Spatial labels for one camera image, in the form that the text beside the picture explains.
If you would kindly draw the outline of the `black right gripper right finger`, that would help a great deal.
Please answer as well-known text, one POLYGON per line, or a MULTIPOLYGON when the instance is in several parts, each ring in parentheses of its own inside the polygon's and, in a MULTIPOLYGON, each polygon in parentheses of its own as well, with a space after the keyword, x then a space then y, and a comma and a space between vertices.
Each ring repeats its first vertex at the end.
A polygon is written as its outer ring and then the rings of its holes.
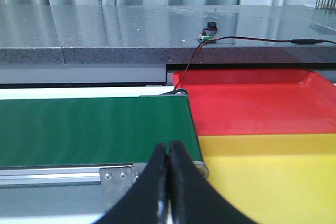
POLYGON ((255 223, 204 178, 181 141, 170 143, 169 157, 174 223, 255 223))

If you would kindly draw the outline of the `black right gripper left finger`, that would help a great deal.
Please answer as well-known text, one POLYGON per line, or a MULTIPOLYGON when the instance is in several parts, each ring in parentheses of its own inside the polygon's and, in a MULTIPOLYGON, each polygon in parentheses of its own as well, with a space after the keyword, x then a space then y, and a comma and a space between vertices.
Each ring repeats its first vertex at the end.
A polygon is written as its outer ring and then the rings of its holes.
POLYGON ((166 146, 158 144, 139 178, 96 223, 166 223, 166 146))

